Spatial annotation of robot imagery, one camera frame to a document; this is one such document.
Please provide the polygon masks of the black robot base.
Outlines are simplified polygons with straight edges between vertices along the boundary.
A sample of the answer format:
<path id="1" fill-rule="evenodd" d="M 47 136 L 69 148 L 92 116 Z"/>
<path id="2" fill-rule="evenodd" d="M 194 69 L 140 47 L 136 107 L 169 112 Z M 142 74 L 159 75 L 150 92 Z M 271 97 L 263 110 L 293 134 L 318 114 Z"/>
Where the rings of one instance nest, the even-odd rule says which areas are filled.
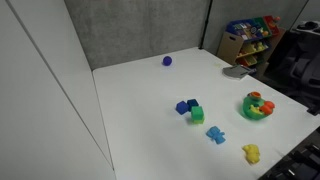
<path id="1" fill-rule="evenodd" d="M 320 180 L 320 127 L 258 180 Z"/>

